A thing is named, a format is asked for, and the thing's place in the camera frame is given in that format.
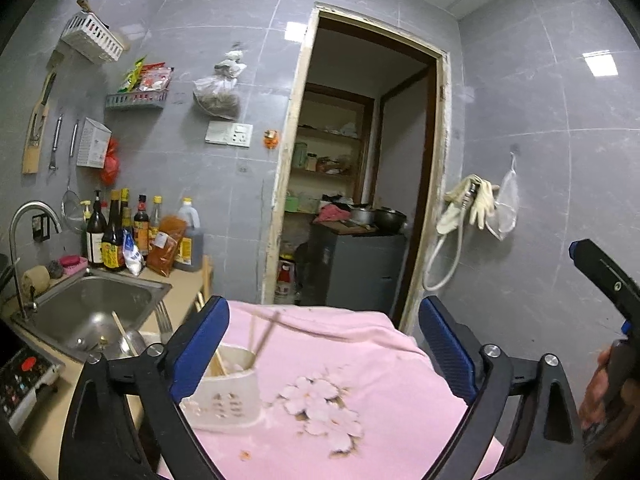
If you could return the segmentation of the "right human hand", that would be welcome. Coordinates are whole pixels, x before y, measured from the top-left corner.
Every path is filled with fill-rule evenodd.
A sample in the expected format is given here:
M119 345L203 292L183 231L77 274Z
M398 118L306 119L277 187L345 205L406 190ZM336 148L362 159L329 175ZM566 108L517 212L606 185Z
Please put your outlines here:
M587 430L594 424L600 424L605 419L604 396L608 391L608 362L614 346L603 350L598 356L598 367L588 384L578 410L582 429ZM601 453L614 450L627 441L639 423L639 383L634 378L628 378L620 390L620 398L630 408L628 417L618 429L608 437L599 447Z

